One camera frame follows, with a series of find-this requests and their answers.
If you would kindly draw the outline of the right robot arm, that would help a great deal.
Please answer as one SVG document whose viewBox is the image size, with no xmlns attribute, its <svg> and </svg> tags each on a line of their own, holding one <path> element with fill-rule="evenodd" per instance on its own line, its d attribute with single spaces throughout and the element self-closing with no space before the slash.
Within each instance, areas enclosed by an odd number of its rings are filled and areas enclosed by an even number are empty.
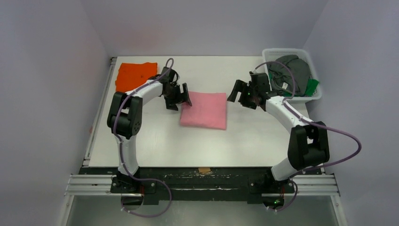
<svg viewBox="0 0 399 226">
<path fill-rule="evenodd" d="M 294 109 L 281 92 L 271 90 L 265 73 L 250 73 L 251 80 L 236 80 L 227 100 L 243 107 L 263 111 L 276 118 L 289 132 L 287 158 L 271 167 L 264 179 L 271 192 L 282 187 L 283 180 L 295 173 L 325 163 L 330 158 L 327 131 L 321 121 L 314 122 Z"/>
</svg>

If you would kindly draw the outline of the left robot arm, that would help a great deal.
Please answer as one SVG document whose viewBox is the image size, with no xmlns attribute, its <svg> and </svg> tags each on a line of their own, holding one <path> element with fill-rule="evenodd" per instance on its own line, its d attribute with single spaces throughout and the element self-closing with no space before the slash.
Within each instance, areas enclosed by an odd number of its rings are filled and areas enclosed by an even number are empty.
<svg viewBox="0 0 399 226">
<path fill-rule="evenodd" d="M 136 192 L 140 182 L 151 181 L 135 176 L 139 170 L 136 157 L 136 137 L 142 126 L 143 107 L 157 97 L 163 97 L 168 110 L 177 111 L 178 105 L 192 105 L 186 83 L 178 83 L 178 73 L 170 67 L 164 67 L 161 74 L 150 77 L 143 85 L 128 92 L 115 92 L 108 113 L 107 126 L 118 144 L 118 171 L 125 177 L 122 187 L 128 192 Z"/>
</svg>

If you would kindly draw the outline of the pink t shirt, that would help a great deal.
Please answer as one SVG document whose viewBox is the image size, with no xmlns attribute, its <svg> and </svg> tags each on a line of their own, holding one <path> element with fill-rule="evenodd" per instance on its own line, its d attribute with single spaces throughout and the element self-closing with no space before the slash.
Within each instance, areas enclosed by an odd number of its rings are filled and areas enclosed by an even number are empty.
<svg viewBox="0 0 399 226">
<path fill-rule="evenodd" d="M 189 92 L 191 105 L 182 104 L 180 125 L 207 129 L 227 129 L 226 93 Z"/>
</svg>

